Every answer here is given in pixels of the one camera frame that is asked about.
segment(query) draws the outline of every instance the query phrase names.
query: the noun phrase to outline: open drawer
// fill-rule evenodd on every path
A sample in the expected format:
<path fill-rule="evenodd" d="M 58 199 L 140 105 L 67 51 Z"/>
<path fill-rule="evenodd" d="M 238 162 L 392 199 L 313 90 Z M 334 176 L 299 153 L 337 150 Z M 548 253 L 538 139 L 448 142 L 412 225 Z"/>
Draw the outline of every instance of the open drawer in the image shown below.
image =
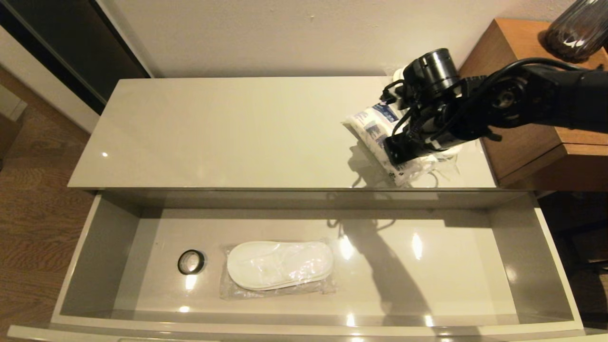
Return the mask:
<path fill-rule="evenodd" d="M 326 200 L 312 199 L 306 209 L 281 198 L 289 192 L 260 192 L 266 199 L 250 198 L 247 209 L 185 194 L 159 206 L 145 196 L 100 192 L 50 325 L 12 326 L 9 336 L 606 340 L 583 329 L 542 213 L 526 192 L 373 192 L 342 202 L 340 194 L 316 192 Z M 320 239 L 334 252 L 334 293 L 219 297 L 226 245 Z M 189 249 L 207 256 L 198 275 L 177 269 Z"/>

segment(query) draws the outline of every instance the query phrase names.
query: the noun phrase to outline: wood cabinet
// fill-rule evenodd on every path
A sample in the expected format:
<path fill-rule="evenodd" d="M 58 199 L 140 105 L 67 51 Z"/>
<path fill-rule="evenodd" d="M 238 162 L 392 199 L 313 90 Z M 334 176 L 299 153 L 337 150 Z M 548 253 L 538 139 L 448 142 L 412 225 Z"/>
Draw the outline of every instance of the wood cabinet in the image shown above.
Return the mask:
<path fill-rule="evenodd" d="M 555 59 L 538 40 L 548 27 L 540 21 L 495 19 L 460 69 L 461 76 L 488 75 L 522 58 Z M 608 66 L 604 49 L 581 66 L 600 64 Z M 484 138 L 483 144 L 500 187 L 608 190 L 608 134 L 536 124 L 492 130 L 503 136 L 502 142 Z"/>

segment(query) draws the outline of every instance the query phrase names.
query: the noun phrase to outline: robotic arm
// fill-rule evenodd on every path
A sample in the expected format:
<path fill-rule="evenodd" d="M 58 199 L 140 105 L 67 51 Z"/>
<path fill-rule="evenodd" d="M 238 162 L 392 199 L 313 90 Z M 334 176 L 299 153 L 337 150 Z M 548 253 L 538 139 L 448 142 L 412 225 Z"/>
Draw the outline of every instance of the robotic arm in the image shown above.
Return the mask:
<path fill-rule="evenodd" d="M 462 79 L 449 51 L 435 50 L 409 64 L 380 100 L 407 111 L 384 141 L 393 165 L 482 136 L 501 141 L 489 126 L 536 123 L 608 133 L 608 72 L 547 58 Z"/>

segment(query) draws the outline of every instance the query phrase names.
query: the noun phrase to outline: black ring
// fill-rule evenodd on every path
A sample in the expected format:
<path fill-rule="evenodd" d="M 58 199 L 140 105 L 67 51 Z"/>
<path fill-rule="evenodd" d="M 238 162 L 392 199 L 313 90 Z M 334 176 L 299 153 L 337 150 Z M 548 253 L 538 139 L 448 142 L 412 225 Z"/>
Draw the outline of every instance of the black ring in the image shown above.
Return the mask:
<path fill-rule="evenodd" d="M 182 268 L 182 262 L 185 261 L 185 257 L 190 253 L 195 253 L 198 256 L 198 264 L 192 271 L 190 271 L 186 268 Z M 181 274 L 184 274 L 186 276 L 189 274 L 199 273 L 200 271 L 202 271 L 202 268 L 204 266 L 205 266 L 205 255 L 197 250 L 187 250 L 187 251 L 183 252 L 182 255 L 178 259 L 178 270 Z"/>

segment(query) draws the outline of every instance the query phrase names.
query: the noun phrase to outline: white slippers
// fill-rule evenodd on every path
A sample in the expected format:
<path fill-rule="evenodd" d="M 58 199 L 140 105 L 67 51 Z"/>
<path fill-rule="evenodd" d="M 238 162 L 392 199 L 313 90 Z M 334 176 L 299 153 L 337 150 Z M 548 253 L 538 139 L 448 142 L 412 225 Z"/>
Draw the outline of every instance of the white slippers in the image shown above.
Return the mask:
<path fill-rule="evenodd" d="M 331 249 L 322 242 L 246 242 L 230 252 L 227 263 L 237 285 L 256 291 L 320 281 L 332 268 Z"/>

